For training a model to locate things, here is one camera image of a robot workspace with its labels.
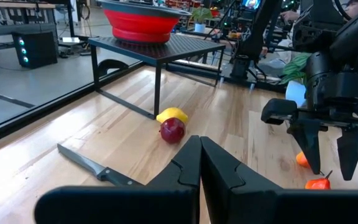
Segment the red apple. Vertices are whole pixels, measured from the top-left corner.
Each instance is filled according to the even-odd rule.
[[[169,144],[179,142],[185,135],[185,124],[178,118],[166,119],[160,127],[161,138]]]

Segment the orange pepper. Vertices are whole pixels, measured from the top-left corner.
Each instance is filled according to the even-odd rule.
[[[298,155],[296,155],[296,162],[300,165],[303,166],[305,168],[310,168],[309,162],[306,159],[305,155],[303,154],[303,152],[299,152]]]
[[[333,173],[331,171],[325,178],[318,178],[315,180],[309,180],[306,185],[305,189],[310,190],[331,190],[331,184],[329,183],[329,176]]]

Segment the knife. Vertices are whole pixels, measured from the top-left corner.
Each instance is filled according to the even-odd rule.
[[[124,174],[121,174],[109,167],[104,167],[80,154],[73,152],[72,150],[67,149],[66,147],[57,144],[57,148],[60,153],[62,153],[69,160],[77,163],[86,170],[90,171],[95,175],[98,180],[108,181],[114,185],[143,185],[138,181],[131,179]]]

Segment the yellow lemon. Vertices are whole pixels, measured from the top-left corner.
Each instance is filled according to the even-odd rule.
[[[185,114],[185,112],[183,112],[179,108],[167,108],[162,113],[157,115],[157,121],[159,121],[160,123],[163,123],[165,120],[169,118],[178,118],[183,123],[186,123],[188,120],[188,117]]]

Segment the black metal table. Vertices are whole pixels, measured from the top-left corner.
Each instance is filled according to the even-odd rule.
[[[186,37],[183,35],[171,34],[170,40],[163,45],[137,45],[130,44],[127,42],[122,42],[117,40],[114,37],[97,37],[97,38],[89,38],[88,43],[91,46],[91,56],[92,56],[92,68],[93,68],[93,79],[95,90],[108,97],[111,100],[116,101],[150,119],[155,119],[155,117],[159,114],[160,108],[160,81],[161,81],[161,69],[163,66],[169,71],[179,71],[186,73],[196,73],[200,75],[200,73],[206,72],[216,73],[215,84],[210,84],[203,80],[199,80],[197,78],[190,77],[184,73],[178,73],[177,75],[181,75],[186,78],[190,78],[192,80],[216,86],[218,80],[220,78],[221,72],[221,64],[223,59],[223,51],[225,49],[225,45],[216,44],[213,42],[199,40],[192,37]],[[113,52],[117,52],[119,54],[123,54],[125,56],[129,56],[140,61],[143,61],[145,64],[151,65],[155,67],[155,90],[154,90],[154,113],[151,114],[142,108],[139,108],[136,105],[133,105],[130,102],[127,102],[117,96],[114,96],[104,90],[101,89],[101,85],[99,84],[99,79],[102,76],[108,76],[107,70],[110,68],[118,68],[119,70],[127,70],[129,69],[128,65],[118,60],[107,59],[98,64],[98,58],[96,55],[96,47],[101,47],[106,50],[110,50]],[[203,55],[208,52],[217,52],[221,51],[219,65],[217,70],[213,70],[211,68],[197,67],[192,64],[185,64],[174,62],[178,59],[183,59],[187,57],[192,57],[195,55]]]

